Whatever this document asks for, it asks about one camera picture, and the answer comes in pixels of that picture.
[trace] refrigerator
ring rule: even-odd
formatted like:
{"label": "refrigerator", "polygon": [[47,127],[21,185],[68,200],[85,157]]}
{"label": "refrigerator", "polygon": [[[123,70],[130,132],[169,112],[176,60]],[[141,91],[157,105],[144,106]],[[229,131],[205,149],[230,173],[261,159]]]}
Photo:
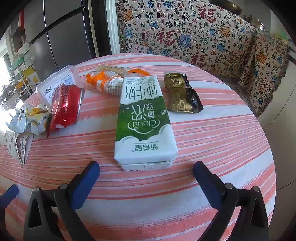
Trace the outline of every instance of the refrigerator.
{"label": "refrigerator", "polygon": [[25,34],[41,81],[69,64],[112,53],[107,2],[31,0],[26,5]]}

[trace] gold foil wrapper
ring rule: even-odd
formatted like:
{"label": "gold foil wrapper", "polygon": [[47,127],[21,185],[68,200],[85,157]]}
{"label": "gold foil wrapper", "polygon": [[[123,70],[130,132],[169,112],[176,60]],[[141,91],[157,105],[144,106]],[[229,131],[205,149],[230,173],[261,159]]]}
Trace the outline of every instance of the gold foil wrapper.
{"label": "gold foil wrapper", "polygon": [[174,112],[199,113],[203,105],[189,84],[186,74],[168,73],[164,76],[165,87],[170,91],[168,110]]}

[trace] metal screw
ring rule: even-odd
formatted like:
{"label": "metal screw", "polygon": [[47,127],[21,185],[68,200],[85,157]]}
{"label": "metal screw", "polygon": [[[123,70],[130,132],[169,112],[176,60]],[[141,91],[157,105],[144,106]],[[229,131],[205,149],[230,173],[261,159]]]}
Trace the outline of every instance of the metal screw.
{"label": "metal screw", "polygon": [[225,187],[227,189],[232,189],[233,188],[233,185],[231,183],[225,183]]}
{"label": "metal screw", "polygon": [[62,183],[59,187],[60,187],[60,189],[66,189],[67,186],[68,186],[67,183]]}
{"label": "metal screw", "polygon": [[39,190],[40,190],[40,187],[34,187],[33,188],[33,192],[39,192]]}
{"label": "metal screw", "polygon": [[260,188],[257,187],[257,186],[254,186],[254,187],[253,187],[253,190],[254,190],[255,192],[259,192],[259,191],[260,191]]}

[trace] green and white milk carton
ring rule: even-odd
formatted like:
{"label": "green and white milk carton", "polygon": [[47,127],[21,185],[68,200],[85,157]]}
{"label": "green and white milk carton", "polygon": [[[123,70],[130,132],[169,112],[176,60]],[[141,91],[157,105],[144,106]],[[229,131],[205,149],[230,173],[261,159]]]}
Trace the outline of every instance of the green and white milk carton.
{"label": "green and white milk carton", "polygon": [[114,158],[124,171],[169,168],[178,154],[156,75],[124,78]]}

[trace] crushed soda can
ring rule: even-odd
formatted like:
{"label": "crushed soda can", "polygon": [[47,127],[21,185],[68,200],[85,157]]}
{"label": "crushed soda can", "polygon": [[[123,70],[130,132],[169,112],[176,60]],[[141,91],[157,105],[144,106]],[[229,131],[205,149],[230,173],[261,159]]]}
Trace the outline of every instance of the crushed soda can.
{"label": "crushed soda can", "polygon": [[84,89],[76,85],[63,84],[55,90],[47,137],[53,132],[77,123],[83,97]]}
{"label": "crushed soda can", "polygon": [[192,114],[203,110],[200,98],[190,86],[186,74],[165,72],[164,82],[170,91],[168,110]]}

